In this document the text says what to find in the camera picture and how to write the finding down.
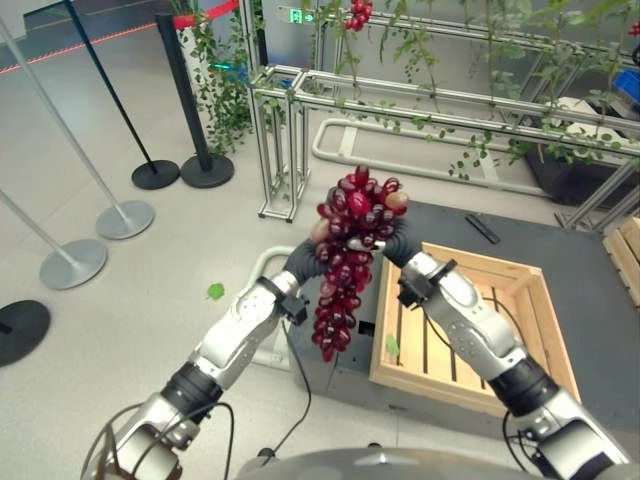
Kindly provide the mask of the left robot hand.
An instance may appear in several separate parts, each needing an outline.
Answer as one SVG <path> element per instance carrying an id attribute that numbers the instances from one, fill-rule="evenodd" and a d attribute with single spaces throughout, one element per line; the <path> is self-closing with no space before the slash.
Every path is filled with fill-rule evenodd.
<path id="1" fill-rule="evenodd" d="M 325 242 L 329 235 L 330 221 L 337 216 L 328 203 L 317 205 L 320 218 L 311 227 L 308 237 L 288 256 L 283 270 L 291 274 L 299 287 L 309 280 L 324 275 L 329 270 L 328 260 L 316 257 L 316 248 Z"/>

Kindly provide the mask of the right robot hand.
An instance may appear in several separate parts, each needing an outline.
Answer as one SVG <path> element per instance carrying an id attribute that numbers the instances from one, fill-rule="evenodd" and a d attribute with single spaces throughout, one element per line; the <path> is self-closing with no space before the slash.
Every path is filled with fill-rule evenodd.
<path id="1" fill-rule="evenodd" d="M 422 251 L 421 240 L 419 232 L 409 219 L 398 218 L 393 227 L 394 232 L 390 237 L 384 241 L 375 242 L 371 247 L 365 247 L 357 237 L 349 239 L 347 247 L 354 251 L 383 255 L 396 267 L 402 269 Z"/>

